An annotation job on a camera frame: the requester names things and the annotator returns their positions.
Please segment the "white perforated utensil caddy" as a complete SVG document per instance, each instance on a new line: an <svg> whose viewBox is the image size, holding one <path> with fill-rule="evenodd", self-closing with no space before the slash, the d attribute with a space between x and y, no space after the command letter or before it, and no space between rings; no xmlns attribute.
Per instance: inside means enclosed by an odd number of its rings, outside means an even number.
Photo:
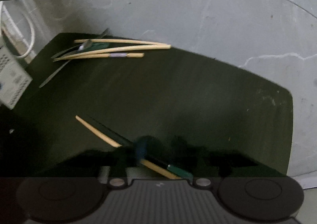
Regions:
<svg viewBox="0 0 317 224"><path fill-rule="evenodd" d="M13 109L32 82L32 78L4 45L1 46L0 60L1 104Z"/></svg>

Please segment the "wooden chopstick with band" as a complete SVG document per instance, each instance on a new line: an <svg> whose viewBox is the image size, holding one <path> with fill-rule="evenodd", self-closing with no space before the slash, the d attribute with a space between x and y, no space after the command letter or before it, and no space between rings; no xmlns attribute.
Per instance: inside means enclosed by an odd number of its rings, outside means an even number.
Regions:
<svg viewBox="0 0 317 224"><path fill-rule="evenodd" d="M54 59L53 61L61 60L72 60L72 59L95 59L95 58L107 58L107 57L132 57L141 58L144 57L144 53L102 53L102 54L92 54L88 56L75 56L75 57L60 57Z"/></svg>

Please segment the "steel spoon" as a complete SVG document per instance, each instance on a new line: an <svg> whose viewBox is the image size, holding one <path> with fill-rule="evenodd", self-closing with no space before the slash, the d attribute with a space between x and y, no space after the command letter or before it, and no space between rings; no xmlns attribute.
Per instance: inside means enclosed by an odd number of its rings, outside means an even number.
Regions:
<svg viewBox="0 0 317 224"><path fill-rule="evenodd" d="M80 52L80 51L86 50L90 48L92 44L93 42L90 39L88 39L83 44L80 45L80 47L78 48L78 51Z"/></svg>

